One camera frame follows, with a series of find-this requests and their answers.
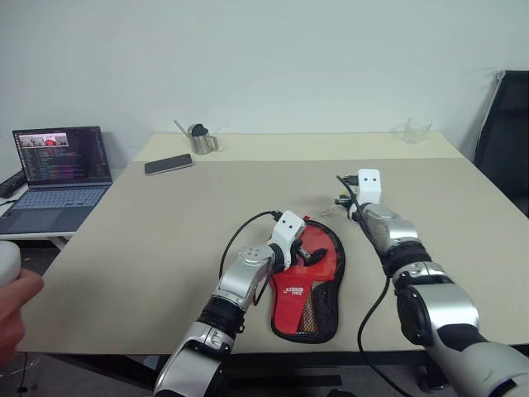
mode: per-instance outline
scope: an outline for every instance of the laptop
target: laptop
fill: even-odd
[[[0,234],[75,232],[112,184],[99,127],[13,131],[28,191]]]

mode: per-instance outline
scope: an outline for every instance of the beige table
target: beige table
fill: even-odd
[[[384,274],[357,225],[343,213],[321,213],[341,192],[335,175],[359,168],[381,170],[383,202],[415,223],[432,258],[474,298],[483,334],[529,342],[529,222],[441,134],[417,146],[389,134],[220,139],[223,152],[145,177],[142,161],[188,151],[181,136],[153,136],[46,272],[45,289],[24,310],[22,350],[171,353],[207,302],[237,227],[260,211],[291,209],[322,220],[346,248],[339,331],[322,345],[276,337],[267,292],[247,314],[235,351],[357,351],[356,330]],[[230,158],[230,148],[239,154]],[[227,262],[238,247],[265,242],[273,225],[263,219],[248,227]],[[400,333],[392,295],[366,328],[365,348],[417,349]]]

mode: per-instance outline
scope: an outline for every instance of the metal cup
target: metal cup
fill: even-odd
[[[202,124],[193,124],[187,131],[185,131],[176,120],[174,120],[174,124],[176,124],[189,139],[193,153],[196,153],[197,155],[206,155],[212,151],[218,151],[216,137],[209,135],[209,131]]]

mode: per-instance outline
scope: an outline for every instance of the black phone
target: black phone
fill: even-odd
[[[161,174],[162,172],[179,170],[180,168],[189,167],[193,164],[191,155],[177,155],[168,159],[151,161],[145,163],[145,175]]]

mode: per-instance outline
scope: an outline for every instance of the glass cup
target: glass cup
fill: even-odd
[[[410,117],[404,127],[403,141],[412,145],[421,143],[430,131],[431,121]]]

